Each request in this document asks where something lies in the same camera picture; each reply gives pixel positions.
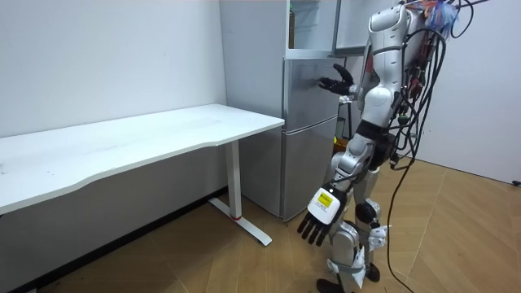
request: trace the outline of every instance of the humanoid robot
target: humanoid robot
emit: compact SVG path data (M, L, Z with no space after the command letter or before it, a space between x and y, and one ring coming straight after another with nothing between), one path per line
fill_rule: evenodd
M384 246L387 226L380 225L380 207L370 194L379 167L390 158L392 168L396 167L400 158L397 151L404 149L397 146L398 137L405 137L415 151L414 135L402 130L407 126L410 129L414 122L417 127L419 113L428 110L432 90L427 84L429 79L434 84L437 77L437 72L432 76L429 73L430 64L441 65L443 58L437 48L443 43L442 55L445 48L440 31L425 28L425 22L424 11L411 9L405 2L375 13L369 21L370 40L360 86L354 85L351 74L339 65L335 68L342 81L321 79L323 89L357 98L361 110L354 137L345 152L333 157L326 184L314 195L297 230L310 244L321 246L325 238L330 241L332 252L327 264L338 284L318 280L321 293L351 293L364 278L372 282L380 279L373 252ZM356 205L354 223L344 219L352 197Z

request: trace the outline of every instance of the white desk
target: white desk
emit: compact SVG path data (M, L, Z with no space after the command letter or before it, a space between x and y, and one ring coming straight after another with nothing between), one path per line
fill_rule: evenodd
M0 138L0 215L132 168L226 144L230 208L210 202L268 245L271 238L241 217L238 140L283 124L211 104Z

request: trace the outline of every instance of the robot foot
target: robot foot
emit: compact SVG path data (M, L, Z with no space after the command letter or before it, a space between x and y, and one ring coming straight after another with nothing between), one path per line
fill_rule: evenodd
M380 281L380 270L373 263L371 263L369 269L367 269L366 278L371 282Z
M320 293L345 293L341 285L327 281L326 279L317 280L317 290Z

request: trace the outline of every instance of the desk foot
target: desk foot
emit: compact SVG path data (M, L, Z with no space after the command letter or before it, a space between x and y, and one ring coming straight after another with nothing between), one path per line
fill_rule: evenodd
M230 216L230 208L227 205L225 205L222 201L220 201L219 199L210 199L209 201L216 208L220 209L221 212L225 213L232 220L234 220L234 218ZM248 231L249 234L253 235L253 237L257 238L257 240L259 240L259 242L262 243L264 246L268 246L268 244L271 243L270 236L264 233L261 229L255 227L248 220L244 219L244 217L240 217L238 220L234 220L234 222L243 227L246 231Z

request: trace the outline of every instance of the yellow label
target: yellow label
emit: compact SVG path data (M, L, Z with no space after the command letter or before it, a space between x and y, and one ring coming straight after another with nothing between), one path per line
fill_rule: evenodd
M325 193L321 193L320 196L318 197L318 201L325 205L326 208L328 208L331 203L333 202L333 199L331 197L329 197L328 195L326 195Z

